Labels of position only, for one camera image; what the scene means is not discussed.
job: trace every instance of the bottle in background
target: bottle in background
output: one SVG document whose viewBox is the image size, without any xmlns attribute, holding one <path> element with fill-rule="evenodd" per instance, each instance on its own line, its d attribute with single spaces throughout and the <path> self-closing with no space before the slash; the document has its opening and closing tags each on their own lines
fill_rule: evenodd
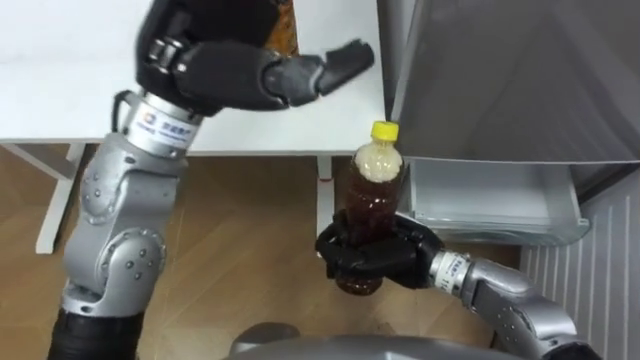
<svg viewBox="0 0 640 360">
<path fill-rule="evenodd" d="M 378 121 L 373 125 L 371 137 L 372 141 L 358 149 L 350 165 L 347 246 L 354 248 L 387 239 L 392 234 L 398 207 L 404 167 L 402 156 L 394 147 L 398 124 Z M 336 283 L 349 294 L 366 296 L 382 286 L 382 279 L 338 276 Z"/>
<path fill-rule="evenodd" d="M 273 49 L 282 55 L 298 54 L 298 37 L 296 32 L 296 18 L 293 12 L 293 0 L 280 0 L 280 20 L 276 24 L 267 44 L 268 49 Z"/>
</svg>

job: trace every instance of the robot logo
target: robot logo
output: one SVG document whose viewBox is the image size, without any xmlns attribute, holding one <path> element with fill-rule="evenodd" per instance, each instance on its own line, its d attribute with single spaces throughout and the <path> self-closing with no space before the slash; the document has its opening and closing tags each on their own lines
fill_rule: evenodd
<svg viewBox="0 0 640 360">
<path fill-rule="evenodd" d="M 156 123 L 156 116 L 152 113 L 146 113 L 143 117 L 143 121 L 149 125 L 154 125 Z"/>
</svg>

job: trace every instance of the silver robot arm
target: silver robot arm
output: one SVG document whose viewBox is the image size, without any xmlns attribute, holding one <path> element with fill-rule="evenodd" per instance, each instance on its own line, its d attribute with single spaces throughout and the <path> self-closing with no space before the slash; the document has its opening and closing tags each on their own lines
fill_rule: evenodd
<svg viewBox="0 0 640 360">
<path fill-rule="evenodd" d="M 202 117 L 151 94 L 126 100 L 127 130 L 105 138 L 82 178 L 50 360 L 134 360 L 164 267 L 165 226 Z"/>
<path fill-rule="evenodd" d="M 435 287 L 460 298 L 465 307 L 490 324 L 514 355 L 539 360 L 569 347 L 590 350 L 577 337 L 566 311 L 539 295 L 517 270 L 446 251 L 436 255 L 429 275 Z"/>
</svg>

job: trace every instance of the refrigerator door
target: refrigerator door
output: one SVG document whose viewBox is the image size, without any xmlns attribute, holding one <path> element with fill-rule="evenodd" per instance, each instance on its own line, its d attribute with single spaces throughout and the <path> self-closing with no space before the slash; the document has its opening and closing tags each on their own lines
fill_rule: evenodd
<svg viewBox="0 0 640 360">
<path fill-rule="evenodd" d="M 563 305 L 603 359 L 640 359 L 640 171 L 588 201 L 591 231 L 570 246 L 524 247 L 520 269 Z"/>
<path fill-rule="evenodd" d="M 640 1 L 417 1 L 393 119 L 409 157 L 640 160 Z"/>
</svg>

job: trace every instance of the bottle cap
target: bottle cap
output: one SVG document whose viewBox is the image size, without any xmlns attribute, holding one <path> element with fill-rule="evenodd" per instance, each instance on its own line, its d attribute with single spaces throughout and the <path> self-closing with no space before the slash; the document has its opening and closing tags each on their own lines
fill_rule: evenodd
<svg viewBox="0 0 640 360">
<path fill-rule="evenodd" d="M 381 141 L 398 140 L 398 132 L 400 127 L 398 124 L 389 121 L 376 121 L 373 123 L 373 130 L 371 130 L 371 137 Z"/>
</svg>

